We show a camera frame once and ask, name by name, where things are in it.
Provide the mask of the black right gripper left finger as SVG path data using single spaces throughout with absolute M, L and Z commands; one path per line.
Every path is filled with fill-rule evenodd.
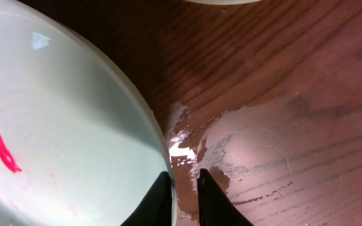
M 121 226 L 171 226 L 172 184 L 167 171 L 162 171 L 136 210 Z

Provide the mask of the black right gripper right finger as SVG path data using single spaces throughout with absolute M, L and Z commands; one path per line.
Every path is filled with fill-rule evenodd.
M 253 226 L 230 202 L 207 169 L 197 179 L 200 226 Z

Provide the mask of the light green plate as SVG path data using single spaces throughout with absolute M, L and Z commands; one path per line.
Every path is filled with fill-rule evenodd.
M 160 127 L 102 51 L 0 1 L 0 225 L 121 225 L 162 171 Z

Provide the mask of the yellow plate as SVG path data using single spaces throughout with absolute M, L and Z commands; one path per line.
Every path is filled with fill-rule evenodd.
M 235 4 L 248 4 L 255 3 L 261 0 L 185 0 L 198 4 L 210 4 L 210 5 L 235 5 Z

